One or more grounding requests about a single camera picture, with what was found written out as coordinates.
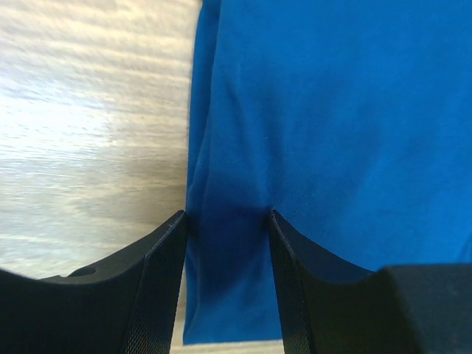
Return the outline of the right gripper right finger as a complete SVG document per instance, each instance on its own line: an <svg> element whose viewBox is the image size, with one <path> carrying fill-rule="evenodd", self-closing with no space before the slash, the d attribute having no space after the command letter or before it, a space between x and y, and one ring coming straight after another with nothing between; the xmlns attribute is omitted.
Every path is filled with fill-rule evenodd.
<svg viewBox="0 0 472 354"><path fill-rule="evenodd" d="M471 266L369 271L300 234L277 211L269 243L286 353L469 353Z"/></svg>

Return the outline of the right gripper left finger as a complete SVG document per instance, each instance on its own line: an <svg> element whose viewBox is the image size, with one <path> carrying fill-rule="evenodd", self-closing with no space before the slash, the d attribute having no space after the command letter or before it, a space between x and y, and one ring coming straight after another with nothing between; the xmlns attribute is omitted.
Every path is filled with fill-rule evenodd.
<svg viewBox="0 0 472 354"><path fill-rule="evenodd" d="M168 353L187 247L179 211L66 277L1 272L3 353Z"/></svg>

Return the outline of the blue printed t shirt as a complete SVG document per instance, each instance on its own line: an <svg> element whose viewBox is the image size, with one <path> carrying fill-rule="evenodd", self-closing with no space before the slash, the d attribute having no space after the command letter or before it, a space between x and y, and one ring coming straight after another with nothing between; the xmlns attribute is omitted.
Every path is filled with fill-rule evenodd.
<svg viewBox="0 0 472 354"><path fill-rule="evenodd" d="M183 341L281 336L278 210L344 259L471 261L469 1L204 1Z"/></svg>

